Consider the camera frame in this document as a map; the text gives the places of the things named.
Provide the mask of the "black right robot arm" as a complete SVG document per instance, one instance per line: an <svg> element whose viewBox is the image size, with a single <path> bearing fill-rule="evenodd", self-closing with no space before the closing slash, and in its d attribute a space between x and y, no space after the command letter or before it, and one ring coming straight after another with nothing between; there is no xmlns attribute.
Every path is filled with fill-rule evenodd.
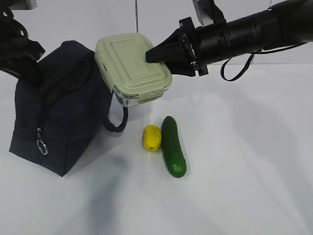
<svg viewBox="0 0 313 235"><path fill-rule="evenodd" d="M285 0L268 9L228 22L212 0L193 2L201 25L191 18L161 44L146 52L148 63L163 62L172 74L208 74L207 66L233 57L276 53L313 40L313 3Z"/></svg>

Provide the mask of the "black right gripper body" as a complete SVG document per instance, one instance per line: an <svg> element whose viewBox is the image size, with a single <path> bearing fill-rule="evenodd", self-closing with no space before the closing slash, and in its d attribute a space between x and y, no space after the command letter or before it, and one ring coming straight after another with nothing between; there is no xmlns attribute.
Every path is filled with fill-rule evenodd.
<svg viewBox="0 0 313 235"><path fill-rule="evenodd" d="M191 17L179 20L179 41L183 46L186 54L186 62L192 71L198 72L199 76L208 74L207 65L205 65L201 52L200 40Z"/></svg>

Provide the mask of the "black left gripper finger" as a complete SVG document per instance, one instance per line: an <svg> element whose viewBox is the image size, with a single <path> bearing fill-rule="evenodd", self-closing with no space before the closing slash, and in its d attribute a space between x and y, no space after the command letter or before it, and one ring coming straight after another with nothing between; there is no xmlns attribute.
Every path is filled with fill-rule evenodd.
<svg viewBox="0 0 313 235"><path fill-rule="evenodd" d="M24 78L33 86L41 86L44 83L44 76L35 61L26 61L24 63Z"/></svg>

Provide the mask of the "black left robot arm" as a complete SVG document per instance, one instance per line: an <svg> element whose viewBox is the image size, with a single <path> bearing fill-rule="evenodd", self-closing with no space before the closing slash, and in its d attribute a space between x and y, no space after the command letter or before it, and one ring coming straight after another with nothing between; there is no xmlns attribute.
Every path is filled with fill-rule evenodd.
<svg viewBox="0 0 313 235"><path fill-rule="evenodd" d="M45 49L29 39L26 28L14 18L14 10L32 10L35 0L0 2L0 70L28 84L39 87L44 82L38 61Z"/></svg>

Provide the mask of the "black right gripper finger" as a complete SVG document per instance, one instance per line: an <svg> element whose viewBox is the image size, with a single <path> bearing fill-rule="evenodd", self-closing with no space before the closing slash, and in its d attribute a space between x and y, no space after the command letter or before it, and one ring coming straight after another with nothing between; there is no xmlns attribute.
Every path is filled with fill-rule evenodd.
<svg viewBox="0 0 313 235"><path fill-rule="evenodd" d="M190 63L184 61L165 61L164 62L172 75L196 76Z"/></svg>
<svg viewBox="0 0 313 235"><path fill-rule="evenodd" d="M146 52L146 62L185 61L186 55L180 38L181 32L176 29L165 41Z"/></svg>

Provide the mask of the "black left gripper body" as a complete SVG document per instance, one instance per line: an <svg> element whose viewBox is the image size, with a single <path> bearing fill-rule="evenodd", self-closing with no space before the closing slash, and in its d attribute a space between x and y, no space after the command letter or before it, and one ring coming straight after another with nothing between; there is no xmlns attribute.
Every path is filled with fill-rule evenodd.
<svg viewBox="0 0 313 235"><path fill-rule="evenodd" d="M37 62L45 53L45 49L36 41L29 39L13 39L0 45L0 70L17 79L24 78L24 63Z"/></svg>

